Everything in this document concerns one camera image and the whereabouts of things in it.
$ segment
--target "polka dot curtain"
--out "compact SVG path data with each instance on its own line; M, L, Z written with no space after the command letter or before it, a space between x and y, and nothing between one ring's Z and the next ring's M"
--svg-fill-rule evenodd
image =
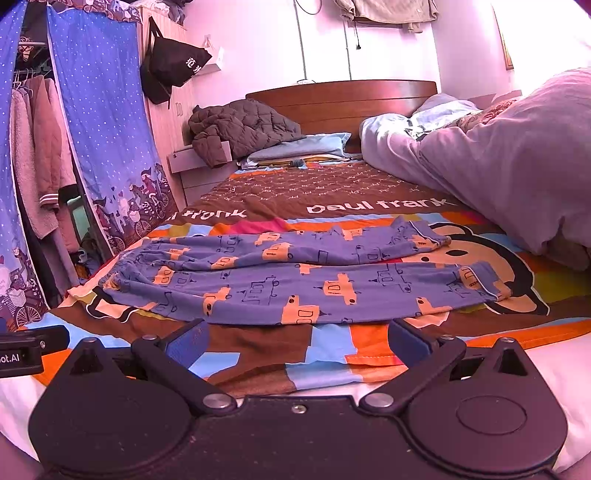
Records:
M0 333L46 310L18 215L9 143L12 74L26 7L21 0L0 20Z
M47 23L79 171L117 253L174 213L145 113L137 26L51 6Z

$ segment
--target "brown puffer jacket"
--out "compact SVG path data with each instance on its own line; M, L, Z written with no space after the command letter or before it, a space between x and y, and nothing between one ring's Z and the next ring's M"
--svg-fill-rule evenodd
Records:
M224 106L193 109L189 127L195 134L193 148L211 168L226 163L222 142L230 142L238 160L280 142L304 137L299 124L256 100L236 100Z

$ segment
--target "black bag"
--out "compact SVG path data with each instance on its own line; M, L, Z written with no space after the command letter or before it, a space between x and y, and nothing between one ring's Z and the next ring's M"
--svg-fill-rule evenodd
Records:
M164 38L150 17L150 34L152 32L155 38L150 71L165 85L182 87L212 57L204 48Z
M148 47L146 48L146 55L142 65L139 67L139 77L142 82L142 90L144 95L155 105L159 105L164 102L168 102L170 108L170 96L172 95L173 88L171 85L163 85L150 71L150 64L152 63L152 31L156 37L156 33L160 33L156 22L150 17L150 33L148 35Z

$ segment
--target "white wall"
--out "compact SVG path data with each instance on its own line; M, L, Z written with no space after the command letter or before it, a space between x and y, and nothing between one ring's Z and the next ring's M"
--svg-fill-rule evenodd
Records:
M437 0L433 36L441 91L457 98L518 90L505 68L501 36L489 0Z
M349 80L345 34L339 9L324 0L321 13L299 12L307 77L316 82ZM300 0L308 11L319 0ZM224 69L198 81L196 103L223 105L249 92L292 85L304 78L293 0L193 0L185 27L201 45L211 34L225 49ZM437 53L430 25L423 33L394 28L347 28L351 72L356 79L433 80L439 85Z

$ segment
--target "screw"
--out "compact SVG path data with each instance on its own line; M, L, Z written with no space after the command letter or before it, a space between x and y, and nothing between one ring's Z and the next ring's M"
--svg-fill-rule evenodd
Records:
M306 413L307 410L308 408L305 405L293 405L291 408L291 411L297 414Z
M217 410L226 408L232 405L232 397L225 393L210 393L203 397L203 404L209 408L215 408Z
M388 408L394 403L394 398L387 393L370 393L365 397L365 403L373 408Z

